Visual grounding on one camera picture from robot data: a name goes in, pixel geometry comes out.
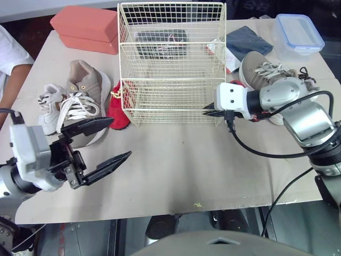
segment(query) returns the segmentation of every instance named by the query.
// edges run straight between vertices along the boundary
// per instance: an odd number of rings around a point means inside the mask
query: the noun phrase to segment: white table
[[[269,43],[273,20],[227,21],[228,31],[244,25]],[[275,52],[266,56],[277,62]],[[66,48],[52,31],[47,38],[13,109],[22,112],[28,125],[36,125],[38,104],[32,104],[46,83],[61,86],[69,75],[69,62],[83,59],[119,80],[118,56]],[[341,119],[341,87],[319,54],[307,63],[286,63],[290,68],[307,67],[323,90],[336,98],[334,119]],[[324,106],[328,99],[318,98]],[[7,119],[0,132],[0,163],[12,156]],[[243,141],[273,154],[301,151],[284,127],[268,121],[237,120]],[[49,142],[56,138],[49,137]],[[310,167],[308,158],[269,159],[242,149],[225,125],[142,124],[123,131],[109,130],[98,143],[80,150],[88,170],[100,162],[132,150],[130,158],[113,174],[89,187],[72,190],[67,183],[53,192],[39,192],[24,202],[16,223],[51,223],[141,217],[218,209],[270,205],[283,187]],[[297,181],[280,203],[320,200],[315,173]]]

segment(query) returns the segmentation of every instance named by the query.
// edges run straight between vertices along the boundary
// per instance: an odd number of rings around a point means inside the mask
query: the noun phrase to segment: white sleeve
[[[33,62],[30,54],[0,25],[0,71],[10,76],[15,66]]]

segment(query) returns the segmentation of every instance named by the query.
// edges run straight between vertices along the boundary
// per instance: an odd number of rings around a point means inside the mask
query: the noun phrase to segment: red shoe box
[[[117,12],[67,6],[50,21],[66,47],[118,53]]]

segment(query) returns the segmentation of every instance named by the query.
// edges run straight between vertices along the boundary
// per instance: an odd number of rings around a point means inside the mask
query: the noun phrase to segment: wire shelf
[[[225,5],[126,3],[118,12],[122,109],[131,122],[220,122],[202,108],[225,81]]]

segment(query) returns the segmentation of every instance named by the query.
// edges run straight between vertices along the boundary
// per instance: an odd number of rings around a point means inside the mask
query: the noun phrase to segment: person's arm
[[[25,79],[30,72],[32,65],[24,64],[15,66],[9,76],[3,97],[0,101],[0,108],[11,108],[19,91],[25,82]],[[7,114],[0,113],[0,130],[6,120]]]

